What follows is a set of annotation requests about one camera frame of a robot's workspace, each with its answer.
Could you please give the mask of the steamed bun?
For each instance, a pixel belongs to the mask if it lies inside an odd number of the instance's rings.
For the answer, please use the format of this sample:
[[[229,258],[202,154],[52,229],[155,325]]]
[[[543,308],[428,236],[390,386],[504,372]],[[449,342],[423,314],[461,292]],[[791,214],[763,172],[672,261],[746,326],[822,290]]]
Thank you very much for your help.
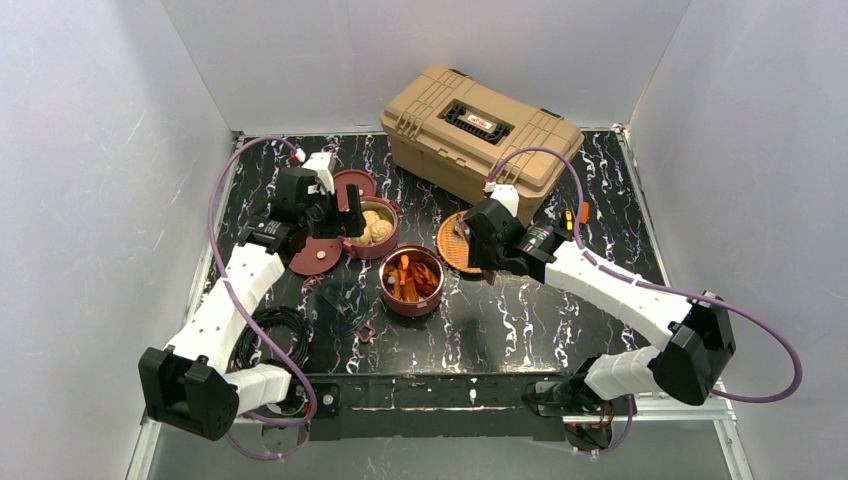
[[[368,225],[372,243],[381,243],[388,240],[393,232],[394,225],[389,220],[378,219]]]
[[[370,226],[370,225],[372,225],[373,223],[375,223],[375,222],[377,222],[377,221],[380,221],[380,220],[381,220],[381,216],[379,215],[379,213],[378,213],[377,211],[373,211],[373,210],[364,210],[364,211],[362,212],[362,214],[363,214],[363,217],[364,217],[364,219],[365,219],[365,222],[366,222],[366,225],[367,225],[367,226]]]

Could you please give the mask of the red steel lunch bowl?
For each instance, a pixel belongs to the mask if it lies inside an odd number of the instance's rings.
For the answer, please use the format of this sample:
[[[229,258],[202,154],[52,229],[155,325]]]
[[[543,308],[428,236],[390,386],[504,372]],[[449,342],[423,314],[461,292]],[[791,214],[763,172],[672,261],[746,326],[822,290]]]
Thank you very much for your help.
[[[343,239],[343,246],[346,252],[353,258],[362,260],[374,260],[387,255],[398,244],[400,216],[399,208],[384,198],[378,197],[363,197],[361,199],[362,212],[364,210],[377,211],[381,219],[389,220],[394,225],[392,236],[381,243],[372,243],[371,236],[366,225],[365,233],[359,238]]]
[[[416,303],[398,301],[390,296],[384,284],[384,271],[389,263],[399,260],[400,256],[403,254],[406,254],[410,260],[426,262],[441,277],[440,285],[433,296]],[[428,315],[430,312],[435,310],[441,302],[445,285],[445,272],[442,263],[432,250],[420,245],[402,244],[397,249],[390,252],[380,263],[379,285],[383,298],[390,310],[401,316],[416,318]]]

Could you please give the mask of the red round lid front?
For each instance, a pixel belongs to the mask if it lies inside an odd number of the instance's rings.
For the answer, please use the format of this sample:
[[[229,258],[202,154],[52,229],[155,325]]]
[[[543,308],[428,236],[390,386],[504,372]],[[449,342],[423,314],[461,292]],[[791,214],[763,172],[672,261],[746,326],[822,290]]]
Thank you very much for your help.
[[[293,256],[287,270],[303,277],[322,275],[336,266],[343,253],[341,238],[316,239],[309,237],[304,248]]]

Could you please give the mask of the fried chicken pieces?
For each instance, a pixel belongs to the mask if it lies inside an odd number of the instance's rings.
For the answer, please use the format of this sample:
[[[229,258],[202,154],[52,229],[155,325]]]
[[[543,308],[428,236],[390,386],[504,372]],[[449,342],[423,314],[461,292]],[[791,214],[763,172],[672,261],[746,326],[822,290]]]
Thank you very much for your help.
[[[383,275],[384,284],[391,297],[398,301],[416,303],[436,293],[441,277],[423,261],[410,260],[406,283],[401,285],[397,271],[399,260],[389,263]]]

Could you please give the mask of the metal food tongs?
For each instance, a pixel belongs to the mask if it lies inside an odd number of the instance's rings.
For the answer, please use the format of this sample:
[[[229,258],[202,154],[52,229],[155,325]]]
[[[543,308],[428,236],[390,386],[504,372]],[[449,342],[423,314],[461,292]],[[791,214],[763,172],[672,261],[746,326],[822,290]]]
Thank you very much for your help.
[[[466,225],[462,217],[458,217],[456,219],[453,230],[455,234],[462,239],[463,242],[465,242],[467,245],[470,244],[470,229]]]

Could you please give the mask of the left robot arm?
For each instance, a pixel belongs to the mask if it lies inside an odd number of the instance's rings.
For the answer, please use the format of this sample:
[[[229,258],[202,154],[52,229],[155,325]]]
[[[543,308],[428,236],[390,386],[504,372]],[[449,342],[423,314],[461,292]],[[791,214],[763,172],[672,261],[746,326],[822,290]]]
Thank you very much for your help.
[[[218,440],[237,417],[283,401],[292,365],[228,369],[246,318],[308,238],[334,239],[363,228],[360,209],[340,210],[330,167],[309,160],[282,169],[276,196],[248,218],[229,261],[188,323],[164,348],[142,354],[138,368],[147,415]]]

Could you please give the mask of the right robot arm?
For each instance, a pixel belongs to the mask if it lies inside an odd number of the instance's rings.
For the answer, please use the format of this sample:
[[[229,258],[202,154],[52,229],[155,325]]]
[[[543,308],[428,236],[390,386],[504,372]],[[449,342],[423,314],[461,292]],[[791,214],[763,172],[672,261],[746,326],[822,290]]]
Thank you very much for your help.
[[[648,346],[586,360],[567,380],[530,388],[526,401],[538,411],[589,411],[626,395],[665,392],[687,404],[703,404],[736,346],[717,297],[687,300],[644,288],[628,271],[590,261],[565,228],[524,226],[500,202],[487,198],[463,216],[469,230],[469,263],[486,272],[506,271],[573,293],[636,330]]]

